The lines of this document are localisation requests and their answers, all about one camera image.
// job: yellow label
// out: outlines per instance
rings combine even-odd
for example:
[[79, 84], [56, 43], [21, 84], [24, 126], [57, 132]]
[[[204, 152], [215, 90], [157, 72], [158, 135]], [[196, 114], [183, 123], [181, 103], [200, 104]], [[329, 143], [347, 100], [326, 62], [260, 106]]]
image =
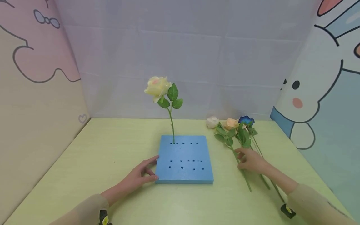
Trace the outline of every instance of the yellow label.
[[109, 223], [109, 217], [106, 216], [104, 219], [103, 219], [103, 225], [108, 225]]
[[287, 210], [289, 213], [292, 214], [292, 211], [291, 211], [291, 209], [290, 209], [288, 206], [286, 206], [286, 210]]

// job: wall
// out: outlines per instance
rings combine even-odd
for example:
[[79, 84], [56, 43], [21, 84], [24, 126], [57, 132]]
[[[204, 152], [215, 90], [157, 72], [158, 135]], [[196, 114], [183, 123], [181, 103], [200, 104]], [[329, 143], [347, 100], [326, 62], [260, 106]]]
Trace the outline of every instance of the wall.
[[0, 108], [3, 224], [89, 118], [53, 1], [0, 1]]
[[274, 119], [360, 222], [360, 1], [324, 0]]
[[60, 0], [94, 117], [168, 118], [144, 94], [167, 76], [175, 118], [268, 120], [318, 0]]

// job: cream rose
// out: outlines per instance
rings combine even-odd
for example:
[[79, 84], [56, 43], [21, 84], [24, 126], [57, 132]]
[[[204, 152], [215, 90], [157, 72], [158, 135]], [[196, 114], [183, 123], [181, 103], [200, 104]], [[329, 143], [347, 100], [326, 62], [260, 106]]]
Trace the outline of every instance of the cream rose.
[[249, 130], [247, 129], [245, 124], [243, 124], [243, 129], [245, 129], [247, 132], [249, 132]]
[[224, 128], [227, 130], [237, 128], [238, 126], [239, 126], [239, 120], [235, 120], [233, 118], [228, 118], [224, 123]]
[[167, 81], [167, 77], [152, 77], [148, 81], [148, 87], [146, 88], [145, 93], [152, 95], [153, 102], [156, 103], [167, 93], [171, 85], [171, 82]]
[[206, 119], [206, 126], [208, 128], [215, 128], [219, 124], [219, 119], [215, 116], [210, 116]]

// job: blue foam block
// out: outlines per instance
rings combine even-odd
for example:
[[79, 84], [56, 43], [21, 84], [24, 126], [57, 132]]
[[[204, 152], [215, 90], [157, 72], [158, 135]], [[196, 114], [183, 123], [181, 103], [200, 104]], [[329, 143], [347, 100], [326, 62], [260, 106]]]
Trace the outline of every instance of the blue foam block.
[[162, 135], [155, 174], [157, 184], [212, 184], [209, 150], [205, 136]]

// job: sleeve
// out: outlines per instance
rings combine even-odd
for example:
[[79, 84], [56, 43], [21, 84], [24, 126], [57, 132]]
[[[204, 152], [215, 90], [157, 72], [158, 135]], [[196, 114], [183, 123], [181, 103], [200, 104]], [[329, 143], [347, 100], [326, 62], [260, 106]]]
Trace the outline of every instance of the sleeve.
[[78, 204], [50, 225], [98, 225], [100, 223], [100, 211], [108, 208], [108, 201], [96, 194]]
[[288, 206], [309, 225], [357, 225], [326, 198], [304, 184], [288, 195]]

